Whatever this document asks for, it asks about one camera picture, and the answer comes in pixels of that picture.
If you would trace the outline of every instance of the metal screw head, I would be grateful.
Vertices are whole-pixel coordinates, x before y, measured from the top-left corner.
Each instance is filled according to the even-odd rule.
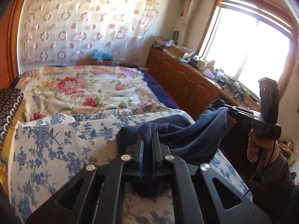
[[[203,163],[200,165],[200,169],[203,171],[208,171],[208,170],[210,170],[210,168],[211,168],[210,165],[207,163]]]
[[[168,154],[168,155],[166,155],[164,158],[165,158],[165,160],[167,160],[167,161],[172,161],[172,160],[174,160],[174,155]]]
[[[125,154],[125,155],[122,155],[122,156],[121,156],[121,159],[122,159],[123,161],[129,161],[129,160],[131,160],[131,156],[128,155],[128,154]]]
[[[88,164],[88,165],[86,166],[86,170],[87,170],[87,171],[93,171],[93,170],[95,170],[95,165],[94,165],[94,164]]]

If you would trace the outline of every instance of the wooden cabinet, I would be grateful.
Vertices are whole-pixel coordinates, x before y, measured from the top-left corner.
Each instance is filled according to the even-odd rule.
[[[248,104],[235,100],[230,92],[222,90],[198,70],[153,47],[149,51],[147,68],[177,105],[193,119],[197,119],[207,106],[218,98],[227,99],[231,105],[248,107]],[[250,108],[259,111],[258,105]]]

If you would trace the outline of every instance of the human hand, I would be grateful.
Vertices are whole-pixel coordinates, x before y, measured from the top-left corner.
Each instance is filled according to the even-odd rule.
[[[273,144],[274,144],[273,139],[257,138],[254,130],[251,130],[249,133],[248,146],[247,146],[248,160],[252,163],[258,160],[258,152],[259,152],[259,146],[260,146],[260,147],[264,147],[267,149],[266,159],[263,163],[264,167],[266,167],[268,163],[269,164],[274,163],[280,155],[280,149],[278,146],[278,142],[275,141],[275,149],[274,149],[273,156],[271,158],[271,155],[273,152]]]

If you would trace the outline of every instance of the navy blue blanket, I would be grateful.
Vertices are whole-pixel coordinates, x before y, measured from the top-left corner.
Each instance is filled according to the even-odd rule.
[[[139,70],[144,74],[143,80],[147,82],[148,87],[156,95],[157,99],[166,107],[179,109],[179,106],[170,98],[163,88],[152,78],[146,70]]]

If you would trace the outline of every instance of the tissue box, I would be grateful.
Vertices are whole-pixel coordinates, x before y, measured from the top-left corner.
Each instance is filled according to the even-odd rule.
[[[113,63],[113,54],[102,53],[98,49],[94,49],[92,53],[93,65],[111,66]]]

